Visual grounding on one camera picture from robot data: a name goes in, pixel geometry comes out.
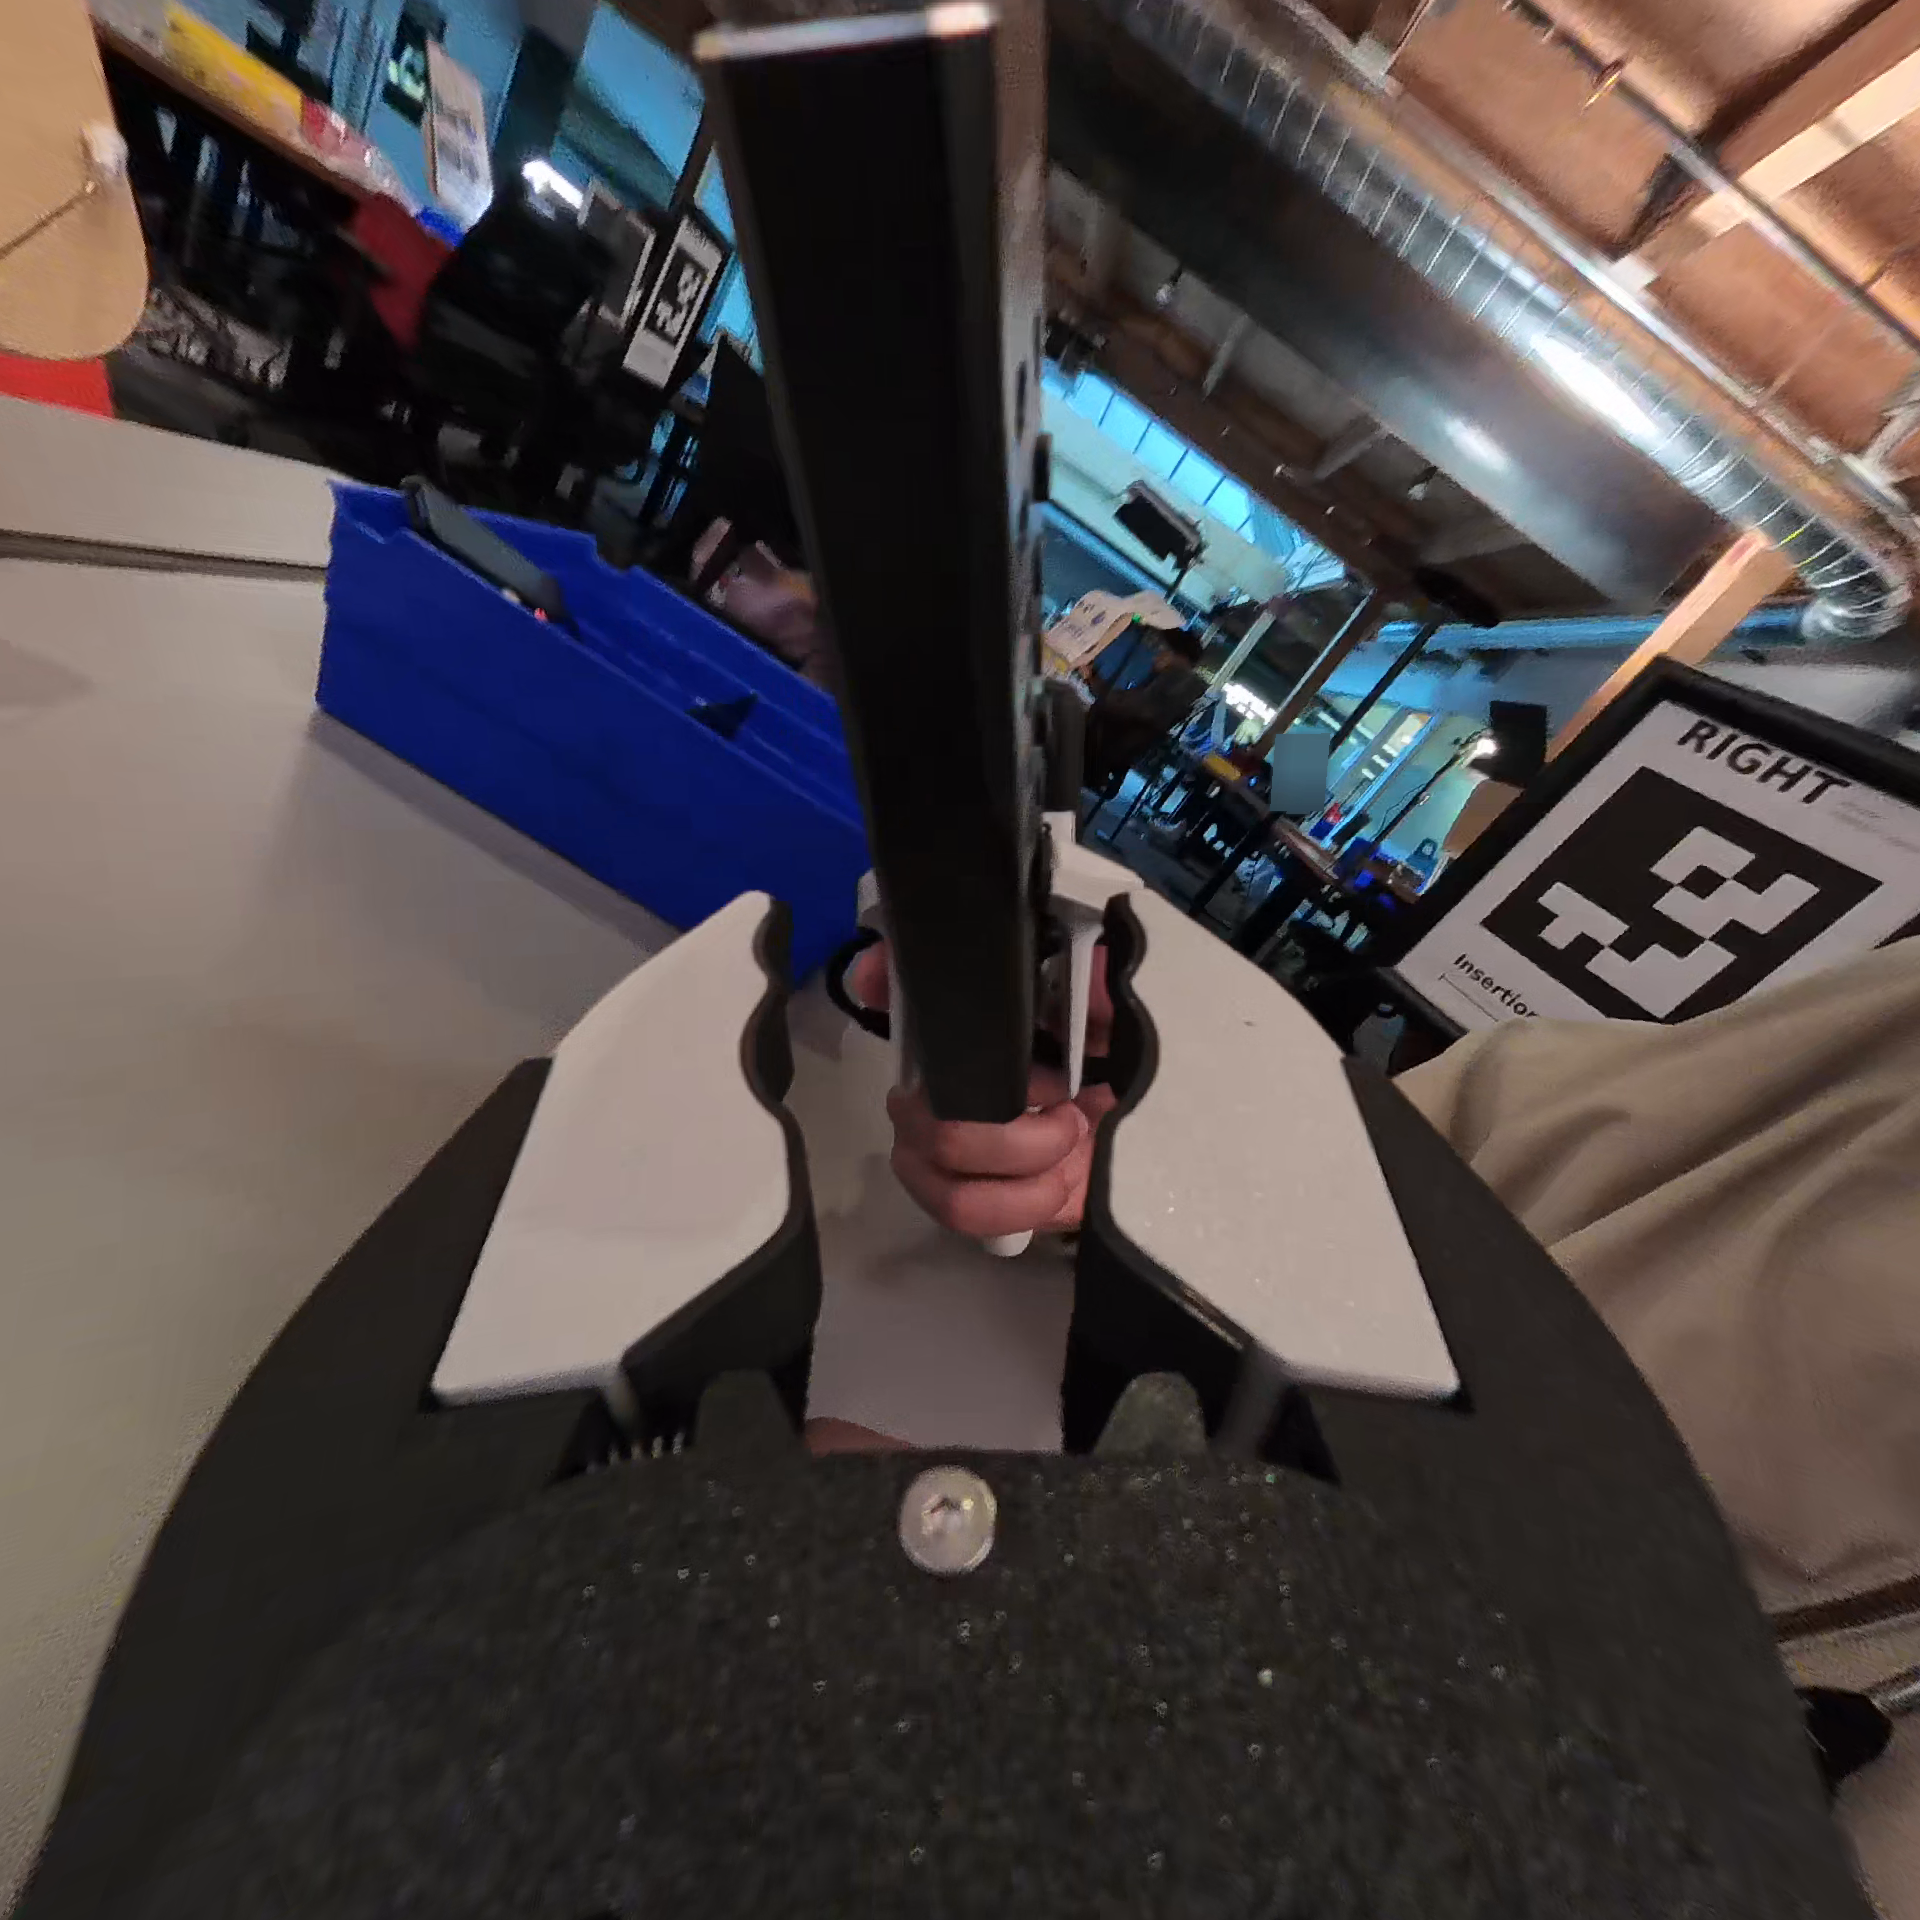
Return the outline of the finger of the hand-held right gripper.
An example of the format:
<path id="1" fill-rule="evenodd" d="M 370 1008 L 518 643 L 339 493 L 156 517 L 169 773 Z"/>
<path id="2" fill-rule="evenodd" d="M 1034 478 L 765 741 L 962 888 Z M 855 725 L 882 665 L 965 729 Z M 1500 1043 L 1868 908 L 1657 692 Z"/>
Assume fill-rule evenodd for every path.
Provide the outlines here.
<path id="1" fill-rule="evenodd" d="M 1074 809 L 1050 808 L 1041 830 L 1038 1062 L 1080 1101 L 1104 1074 L 1113 1043 L 1107 919 L 1140 877 L 1082 844 Z"/>
<path id="2" fill-rule="evenodd" d="M 893 953 L 888 912 L 876 871 L 861 874 L 855 888 L 857 931 L 869 945 L 854 959 L 854 1002 L 873 1019 L 884 1016 L 891 1047 L 891 1087 L 911 1087 L 911 1016 Z"/>

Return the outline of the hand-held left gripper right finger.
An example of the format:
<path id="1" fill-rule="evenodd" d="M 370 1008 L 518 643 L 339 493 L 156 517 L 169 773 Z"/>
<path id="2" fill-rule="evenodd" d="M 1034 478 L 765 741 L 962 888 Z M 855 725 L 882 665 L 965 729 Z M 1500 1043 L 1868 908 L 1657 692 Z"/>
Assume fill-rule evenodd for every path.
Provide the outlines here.
<path id="1" fill-rule="evenodd" d="M 1169 1374 L 1211 1443 L 1302 1443 L 1309 1388 L 1461 1392 L 1347 1056 L 1277 980 L 1157 894 L 1107 914 L 1114 1107 L 1068 1320 L 1068 1440 Z"/>

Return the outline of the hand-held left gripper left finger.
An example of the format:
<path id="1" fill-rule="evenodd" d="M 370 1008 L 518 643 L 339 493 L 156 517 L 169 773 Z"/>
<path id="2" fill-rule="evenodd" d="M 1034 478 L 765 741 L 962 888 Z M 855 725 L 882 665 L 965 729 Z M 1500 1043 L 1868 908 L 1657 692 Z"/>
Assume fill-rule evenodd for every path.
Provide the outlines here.
<path id="1" fill-rule="evenodd" d="M 784 1107 L 789 912 L 749 891 L 552 1051 L 430 1392 L 596 1392 L 689 1427 L 727 1372 L 800 1372 L 822 1280 Z"/>

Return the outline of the black rectangular usb hub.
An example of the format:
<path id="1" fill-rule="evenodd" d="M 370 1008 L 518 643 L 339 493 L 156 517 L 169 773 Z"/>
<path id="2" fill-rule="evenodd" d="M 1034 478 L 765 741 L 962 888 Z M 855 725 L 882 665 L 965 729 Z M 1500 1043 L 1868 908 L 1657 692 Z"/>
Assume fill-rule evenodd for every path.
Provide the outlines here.
<path id="1" fill-rule="evenodd" d="M 719 23 L 692 61 L 834 645 L 904 1062 L 1025 1105 L 1038 995 L 1043 4 Z"/>

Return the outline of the blue plastic bin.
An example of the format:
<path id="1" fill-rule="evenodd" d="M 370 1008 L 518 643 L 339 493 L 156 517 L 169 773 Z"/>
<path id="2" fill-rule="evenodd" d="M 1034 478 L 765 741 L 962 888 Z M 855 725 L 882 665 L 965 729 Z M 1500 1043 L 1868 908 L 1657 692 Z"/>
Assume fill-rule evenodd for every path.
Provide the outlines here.
<path id="1" fill-rule="evenodd" d="M 667 927 L 758 891 L 794 978 L 851 940 L 871 859 L 829 694 L 586 534 L 475 512 L 561 584 L 562 630 L 420 542 L 401 490 L 330 493 L 327 718 Z M 685 718 L 745 692 L 733 741 Z"/>

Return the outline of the pink cloth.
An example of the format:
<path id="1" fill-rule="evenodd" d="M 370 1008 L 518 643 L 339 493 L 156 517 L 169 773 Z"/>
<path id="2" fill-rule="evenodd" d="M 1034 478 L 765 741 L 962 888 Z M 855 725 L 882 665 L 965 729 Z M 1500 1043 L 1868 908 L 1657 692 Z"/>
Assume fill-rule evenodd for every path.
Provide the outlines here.
<path id="1" fill-rule="evenodd" d="M 706 608 L 795 673 L 813 676 L 827 652 L 822 603 L 809 574 L 781 564 L 762 544 L 741 550 L 712 578 Z"/>

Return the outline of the black framed marker sign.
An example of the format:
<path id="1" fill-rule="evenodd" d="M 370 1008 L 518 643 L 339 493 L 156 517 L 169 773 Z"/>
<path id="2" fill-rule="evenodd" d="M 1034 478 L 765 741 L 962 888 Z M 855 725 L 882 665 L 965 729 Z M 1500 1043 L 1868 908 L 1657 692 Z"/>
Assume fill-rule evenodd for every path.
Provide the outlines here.
<path id="1" fill-rule="evenodd" d="M 1457 1038 L 1677 1023 L 1915 932 L 1903 744 L 1660 662 L 1427 888 L 1381 983 Z"/>
<path id="2" fill-rule="evenodd" d="M 733 242 L 700 208 L 689 204 L 659 229 L 656 258 L 639 275 L 639 298 L 623 324 L 613 373 L 672 395 L 701 343 L 717 290 L 733 264 Z"/>

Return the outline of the black office chair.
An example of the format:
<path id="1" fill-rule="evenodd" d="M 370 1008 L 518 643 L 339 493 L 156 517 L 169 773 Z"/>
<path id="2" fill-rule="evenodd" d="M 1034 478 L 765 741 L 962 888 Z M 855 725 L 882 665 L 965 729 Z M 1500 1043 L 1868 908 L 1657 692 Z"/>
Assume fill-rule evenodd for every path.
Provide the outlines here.
<path id="1" fill-rule="evenodd" d="M 642 456 L 661 391 L 627 360 L 661 245 L 651 211 L 518 188 L 435 270 L 406 377 L 417 412 L 476 435 L 484 500 L 574 520 L 578 482 Z"/>

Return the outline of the red storage bin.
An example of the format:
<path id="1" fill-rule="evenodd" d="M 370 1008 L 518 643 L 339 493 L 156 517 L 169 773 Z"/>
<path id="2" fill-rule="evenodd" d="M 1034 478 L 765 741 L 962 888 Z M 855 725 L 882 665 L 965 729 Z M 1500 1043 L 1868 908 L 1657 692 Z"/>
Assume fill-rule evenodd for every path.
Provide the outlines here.
<path id="1" fill-rule="evenodd" d="M 342 236 L 363 263 L 368 299 L 379 324 L 396 347 L 416 350 L 430 287 L 453 259 L 457 245 L 446 242 L 384 193 L 365 198 Z"/>

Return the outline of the orange traffic cone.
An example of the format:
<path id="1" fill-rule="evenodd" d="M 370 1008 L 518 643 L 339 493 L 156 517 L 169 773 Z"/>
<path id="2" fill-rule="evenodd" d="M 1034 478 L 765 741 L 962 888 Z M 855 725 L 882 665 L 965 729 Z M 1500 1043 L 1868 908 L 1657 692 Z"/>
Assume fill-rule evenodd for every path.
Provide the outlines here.
<path id="1" fill-rule="evenodd" d="M 1 353 L 0 387 L 4 399 L 114 420 L 110 377 L 98 356 L 44 360 Z"/>

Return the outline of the black disc pole stand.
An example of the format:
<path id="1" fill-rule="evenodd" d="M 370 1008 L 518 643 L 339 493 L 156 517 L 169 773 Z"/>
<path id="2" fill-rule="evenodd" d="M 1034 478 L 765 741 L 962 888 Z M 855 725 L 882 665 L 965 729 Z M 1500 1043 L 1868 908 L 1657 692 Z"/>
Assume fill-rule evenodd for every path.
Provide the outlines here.
<path id="1" fill-rule="evenodd" d="M 432 3 L 398 3 L 379 61 L 379 104 L 420 129 L 429 102 L 429 49 L 443 41 L 443 10 Z"/>

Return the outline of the long wooden table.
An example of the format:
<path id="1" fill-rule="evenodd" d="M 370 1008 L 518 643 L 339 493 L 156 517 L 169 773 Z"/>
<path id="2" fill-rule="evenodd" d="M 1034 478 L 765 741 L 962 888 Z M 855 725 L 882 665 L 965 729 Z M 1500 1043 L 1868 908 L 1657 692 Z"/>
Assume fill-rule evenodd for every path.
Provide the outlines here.
<path id="1" fill-rule="evenodd" d="M 129 66 L 136 78 L 154 83 L 165 110 L 203 125 L 210 138 L 238 152 L 258 152 L 293 170 L 296 178 L 344 196 L 352 204 L 384 193 L 410 213 L 425 208 L 421 196 L 403 181 L 392 158 L 363 130 L 306 92 L 295 79 L 283 75 L 306 97 L 296 130 L 258 123 L 182 79 L 163 57 L 163 7 L 160 3 L 95 3 L 87 12 L 101 55 L 118 57 L 121 66 Z"/>

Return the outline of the wooden book stand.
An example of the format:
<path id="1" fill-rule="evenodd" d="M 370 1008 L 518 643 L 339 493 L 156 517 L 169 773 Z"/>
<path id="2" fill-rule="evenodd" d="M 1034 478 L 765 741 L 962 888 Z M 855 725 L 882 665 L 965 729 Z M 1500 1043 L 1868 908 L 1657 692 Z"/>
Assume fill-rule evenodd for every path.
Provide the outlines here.
<path id="1" fill-rule="evenodd" d="M 143 318 L 150 266 L 90 12 L 1 7 L 1 353 L 87 361 Z"/>

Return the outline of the yellow storage bin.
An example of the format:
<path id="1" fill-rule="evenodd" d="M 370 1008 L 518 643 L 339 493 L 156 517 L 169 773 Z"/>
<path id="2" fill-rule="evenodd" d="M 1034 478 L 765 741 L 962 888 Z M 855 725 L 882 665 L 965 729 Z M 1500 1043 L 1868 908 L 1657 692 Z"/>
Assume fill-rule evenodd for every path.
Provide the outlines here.
<path id="1" fill-rule="evenodd" d="M 298 129 L 306 97 L 281 74 L 180 3 L 167 3 L 160 20 L 163 57 L 182 79 L 258 123 Z"/>

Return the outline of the silver spiral air duct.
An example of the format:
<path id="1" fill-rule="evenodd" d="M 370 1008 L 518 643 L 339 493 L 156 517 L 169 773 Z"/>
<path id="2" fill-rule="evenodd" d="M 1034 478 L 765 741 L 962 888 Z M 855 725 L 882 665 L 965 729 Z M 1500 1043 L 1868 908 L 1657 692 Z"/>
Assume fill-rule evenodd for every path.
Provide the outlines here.
<path id="1" fill-rule="evenodd" d="M 1523 544 L 1650 612 L 1729 534 L 1810 645 L 1894 633 L 1915 537 L 1284 4 L 1046 4 L 1050 156 Z"/>

